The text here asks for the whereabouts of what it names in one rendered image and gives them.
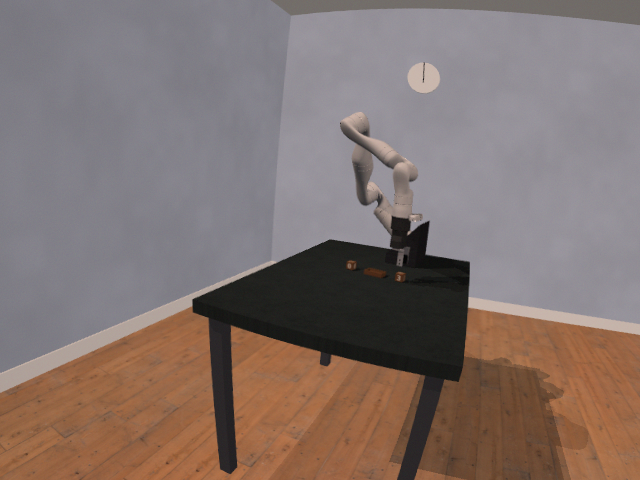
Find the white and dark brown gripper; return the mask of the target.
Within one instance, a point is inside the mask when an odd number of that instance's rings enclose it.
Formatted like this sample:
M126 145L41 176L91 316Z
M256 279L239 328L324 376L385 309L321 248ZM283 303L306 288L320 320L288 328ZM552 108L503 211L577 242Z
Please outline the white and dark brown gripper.
M398 251L397 266L403 266L403 263L408 264L410 247L406 246L407 234L408 231L410 231L411 221L422 220L423 215L413 214L412 205L394 203L391 217L392 237L390 240L390 247L392 247L392 250Z

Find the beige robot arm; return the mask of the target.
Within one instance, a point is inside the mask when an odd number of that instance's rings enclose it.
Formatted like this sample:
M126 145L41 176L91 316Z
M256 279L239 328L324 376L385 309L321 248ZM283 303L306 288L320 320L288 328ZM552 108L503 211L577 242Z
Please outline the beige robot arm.
M364 206L377 200L378 206L374 210L374 215L392 237L393 207L374 182L368 183L373 171L372 154L385 166L394 169L394 203L412 205L413 191L409 188L409 182L417 179L418 170L413 163L398 154L390 145L370 138L369 121L364 113L357 112L343 119L340 122L340 128L347 138L357 143L352 153L357 198Z

